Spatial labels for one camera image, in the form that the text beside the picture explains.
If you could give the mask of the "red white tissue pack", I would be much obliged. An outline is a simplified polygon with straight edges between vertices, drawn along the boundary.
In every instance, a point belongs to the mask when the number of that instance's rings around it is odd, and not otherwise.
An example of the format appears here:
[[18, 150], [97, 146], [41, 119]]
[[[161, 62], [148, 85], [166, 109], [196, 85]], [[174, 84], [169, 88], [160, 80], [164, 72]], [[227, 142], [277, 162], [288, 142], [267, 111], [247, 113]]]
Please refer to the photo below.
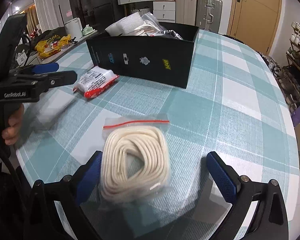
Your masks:
[[79, 78], [73, 92], [81, 93], [86, 99], [93, 99], [106, 91], [118, 78], [119, 75], [112, 70], [95, 66]]

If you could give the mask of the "white foam block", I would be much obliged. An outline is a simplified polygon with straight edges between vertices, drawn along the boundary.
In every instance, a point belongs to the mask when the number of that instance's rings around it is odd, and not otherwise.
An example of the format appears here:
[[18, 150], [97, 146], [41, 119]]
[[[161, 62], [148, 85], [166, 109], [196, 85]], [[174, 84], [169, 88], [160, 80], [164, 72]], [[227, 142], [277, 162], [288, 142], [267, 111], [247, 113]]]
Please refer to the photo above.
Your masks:
[[105, 31], [110, 36], [126, 35], [134, 31], [137, 27], [143, 25], [143, 23], [144, 20], [140, 16], [139, 12], [136, 12], [108, 26]]

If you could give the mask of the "white printed pouch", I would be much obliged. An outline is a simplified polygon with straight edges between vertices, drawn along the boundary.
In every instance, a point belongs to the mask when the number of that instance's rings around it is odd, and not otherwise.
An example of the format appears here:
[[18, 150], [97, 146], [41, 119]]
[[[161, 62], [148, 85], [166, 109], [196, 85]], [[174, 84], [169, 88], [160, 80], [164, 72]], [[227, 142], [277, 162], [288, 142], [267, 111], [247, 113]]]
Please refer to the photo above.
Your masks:
[[174, 30], [162, 30], [162, 31], [155, 31], [155, 32], [147, 32], [147, 36], [149, 37], [165, 37], [165, 38], [173, 38], [176, 40], [183, 40], [183, 38], [176, 33]]

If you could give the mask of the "grey side cabinet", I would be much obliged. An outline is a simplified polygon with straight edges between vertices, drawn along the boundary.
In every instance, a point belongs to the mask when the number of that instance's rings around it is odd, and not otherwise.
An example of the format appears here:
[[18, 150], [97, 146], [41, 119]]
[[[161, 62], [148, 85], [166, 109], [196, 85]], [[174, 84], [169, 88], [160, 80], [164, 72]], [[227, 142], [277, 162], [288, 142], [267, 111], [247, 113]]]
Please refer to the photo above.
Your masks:
[[31, 53], [29, 59], [27, 60], [27, 65], [36, 65], [36, 64], [47, 64], [47, 63], [52, 63], [55, 61], [58, 61], [60, 58], [62, 58], [65, 54], [69, 53], [76, 47], [80, 46], [82, 43], [86, 42], [86, 40], [90, 37], [94, 37], [98, 34], [97, 30], [94, 30], [93, 32], [83, 36], [81, 39], [77, 41], [77, 43], [70, 43], [67, 45], [64, 49], [61, 49], [61, 51], [53, 54], [52, 56], [46, 58], [46, 59], [41, 59], [39, 57], [39, 54], [37, 52]]

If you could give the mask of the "yellow plastic bag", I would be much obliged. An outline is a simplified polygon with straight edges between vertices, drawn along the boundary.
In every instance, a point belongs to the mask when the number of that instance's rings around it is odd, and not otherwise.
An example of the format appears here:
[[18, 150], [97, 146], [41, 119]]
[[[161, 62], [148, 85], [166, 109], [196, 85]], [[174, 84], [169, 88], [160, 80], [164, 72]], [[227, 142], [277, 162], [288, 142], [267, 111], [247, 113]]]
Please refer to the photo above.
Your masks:
[[63, 37], [60, 37], [59, 35], [54, 35], [47, 40], [42, 40], [38, 42], [35, 46], [35, 50], [37, 51], [39, 58], [43, 60], [60, 52], [62, 48], [69, 45], [70, 40], [70, 34]]

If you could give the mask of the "white trash bin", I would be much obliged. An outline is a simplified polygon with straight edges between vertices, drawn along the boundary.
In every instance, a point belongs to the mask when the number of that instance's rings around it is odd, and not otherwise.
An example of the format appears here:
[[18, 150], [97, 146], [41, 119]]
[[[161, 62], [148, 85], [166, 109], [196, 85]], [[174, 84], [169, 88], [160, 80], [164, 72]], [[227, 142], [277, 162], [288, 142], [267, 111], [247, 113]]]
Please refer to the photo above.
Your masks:
[[75, 41], [79, 41], [83, 37], [83, 27], [81, 25], [80, 18], [73, 18], [72, 20], [67, 21], [64, 24], [65, 30], [67, 34], [71, 35], [71, 39]]

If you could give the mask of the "green white sneaker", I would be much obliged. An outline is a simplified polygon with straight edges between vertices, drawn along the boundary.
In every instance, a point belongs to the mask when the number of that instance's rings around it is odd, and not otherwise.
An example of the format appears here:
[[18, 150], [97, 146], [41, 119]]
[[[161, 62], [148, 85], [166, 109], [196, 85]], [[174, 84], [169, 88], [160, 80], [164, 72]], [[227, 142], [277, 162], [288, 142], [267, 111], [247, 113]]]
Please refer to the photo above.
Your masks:
[[83, 36], [89, 35], [90, 33], [93, 33], [93, 32], [94, 32], [93, 27], [89, 26], [88, 24], [82, 30]]

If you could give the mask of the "dark refrigerator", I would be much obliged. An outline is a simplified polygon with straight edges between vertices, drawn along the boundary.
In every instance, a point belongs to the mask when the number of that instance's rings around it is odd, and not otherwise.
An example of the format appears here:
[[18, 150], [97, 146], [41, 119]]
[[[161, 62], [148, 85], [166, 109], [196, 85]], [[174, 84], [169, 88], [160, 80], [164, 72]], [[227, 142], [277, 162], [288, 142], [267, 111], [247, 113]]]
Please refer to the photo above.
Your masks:
[[91, 0], [96, 29], [102, 32], [109, 25], [124, 17], [124, 8], [118, 0]]

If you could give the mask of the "black cardboard box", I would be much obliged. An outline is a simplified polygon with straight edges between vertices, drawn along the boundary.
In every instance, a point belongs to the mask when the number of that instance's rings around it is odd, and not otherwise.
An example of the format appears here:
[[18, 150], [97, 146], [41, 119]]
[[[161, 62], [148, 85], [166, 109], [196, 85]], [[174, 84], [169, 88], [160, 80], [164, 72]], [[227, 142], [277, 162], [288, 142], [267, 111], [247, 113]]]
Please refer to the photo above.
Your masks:
[[93, 64], [117, 75], [186, 88], [199, 28], [163, 22], [180, 39], [165, 36], [110, 36], [106, 31], [87, 40]]

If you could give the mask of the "checkered tablecloth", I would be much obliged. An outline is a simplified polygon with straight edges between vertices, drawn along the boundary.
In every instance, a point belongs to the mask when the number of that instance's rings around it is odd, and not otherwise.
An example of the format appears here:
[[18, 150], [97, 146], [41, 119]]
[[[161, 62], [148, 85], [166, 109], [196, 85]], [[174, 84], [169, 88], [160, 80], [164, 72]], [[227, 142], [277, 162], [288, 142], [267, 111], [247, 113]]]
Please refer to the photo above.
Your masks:
[[104, 239], [208, 239], [230, 205], [203, 165], [215, 151], [240, 175], [279, 182], [288, 220], [295, 213], [299, 156], [285, 99], [259, 53], [201, 31], [185, 89], [120, 77], [86, 100], [72, 86], [50, 90], [26, 106], [16, 156], [30, 184], [73, 174], [104, 146], [107, 118], [165, 115], [171, 163], [159, 198], [118, 210], [94, 190], [82, 208]]

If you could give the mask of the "white drawer desk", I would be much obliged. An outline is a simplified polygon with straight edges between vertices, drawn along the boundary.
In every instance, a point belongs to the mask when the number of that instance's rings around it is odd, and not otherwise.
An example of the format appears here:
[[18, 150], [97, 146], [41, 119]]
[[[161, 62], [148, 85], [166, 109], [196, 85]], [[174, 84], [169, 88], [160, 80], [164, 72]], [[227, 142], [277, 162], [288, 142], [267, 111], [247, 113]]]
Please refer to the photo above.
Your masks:
[[151, 12], [160, 22], [171, 22], [175, 23], [175, 0], [117, 0], [118, 5], [124, 5], [126, 10], [126, 5], [132, 5], [135, 3], [149, 3]]

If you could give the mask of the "beige suitcase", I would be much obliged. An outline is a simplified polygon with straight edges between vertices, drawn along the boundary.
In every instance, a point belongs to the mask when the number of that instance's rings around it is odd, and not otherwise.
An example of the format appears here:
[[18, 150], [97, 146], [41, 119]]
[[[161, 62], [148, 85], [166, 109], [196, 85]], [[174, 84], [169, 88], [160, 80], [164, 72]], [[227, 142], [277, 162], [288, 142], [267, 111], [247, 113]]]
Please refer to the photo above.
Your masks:
[[175, 0], [175, 23], [196, 25], [197, 0]]

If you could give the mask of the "silver suitcase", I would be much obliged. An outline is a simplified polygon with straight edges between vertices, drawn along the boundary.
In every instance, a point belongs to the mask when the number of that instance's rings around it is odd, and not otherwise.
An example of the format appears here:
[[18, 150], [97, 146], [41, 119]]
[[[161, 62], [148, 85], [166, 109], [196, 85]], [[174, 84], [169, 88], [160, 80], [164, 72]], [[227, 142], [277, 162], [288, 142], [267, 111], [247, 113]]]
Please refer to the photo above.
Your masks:
[[223, 2], [222, 0], [198, 0], [196, 26], [213, 33], [219, 32]]

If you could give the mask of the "wooden door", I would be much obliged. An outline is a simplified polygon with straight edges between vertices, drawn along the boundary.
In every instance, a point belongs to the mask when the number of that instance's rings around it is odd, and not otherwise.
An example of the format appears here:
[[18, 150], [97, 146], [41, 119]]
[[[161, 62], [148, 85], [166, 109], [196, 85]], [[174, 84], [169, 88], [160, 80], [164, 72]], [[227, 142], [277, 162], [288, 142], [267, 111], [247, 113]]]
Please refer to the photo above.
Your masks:
[[232, 0], [227, 35], [268, 55], [277, 32], [282, 0]]

